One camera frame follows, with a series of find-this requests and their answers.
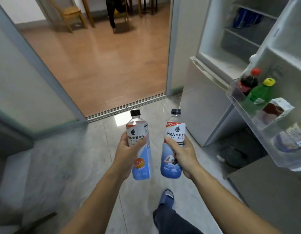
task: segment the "blue slipper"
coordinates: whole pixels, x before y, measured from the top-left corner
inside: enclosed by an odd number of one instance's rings
[[[171,190],[166,189],[161,195],[158,207],[161,204],[164,204],[164,205],[168,206],[169,208],[172,208],[173,203],[174,203],[174,195]]]

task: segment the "hand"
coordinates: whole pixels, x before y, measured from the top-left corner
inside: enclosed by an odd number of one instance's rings
[[[128,135],[124,132],[120,138],[116,155],[111,168],[117,172],[122,180],[129,177],[134,162],[137,160],[137,152],[145,145],[146,138],[140,139],[133,147],[129,147]]]
[[[185,177],[192,179],[195,169],[201,167],[191,141],[185,136],[184,146],[179,146],[174,139],[167,136],[168,145],[176,152],[176,159],[181,165]]]

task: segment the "yellow bottle cap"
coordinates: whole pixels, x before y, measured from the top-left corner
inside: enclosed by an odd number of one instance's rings
[[[275,84],[275,82],[276,81],[274,79],[267,78],[266,80],[264,80],[263,84],[266,85],[266,86],[271,87],[271,86],[273,86]]]

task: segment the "forearm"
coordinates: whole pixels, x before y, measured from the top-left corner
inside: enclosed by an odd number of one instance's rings
[[[191,179],[224,234],[281,233],[252,212],[201,166],[194,169]]]
[[[60,234],[105,233],[122,182],[111,166]]]

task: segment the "grapefruit image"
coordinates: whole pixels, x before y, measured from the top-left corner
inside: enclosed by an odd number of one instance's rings
[[[134,162],[134,167],[136,169],[142,168],[145,165],[145,161],[144,159],[142,159],[141,157],[139,157],[135,162]]]

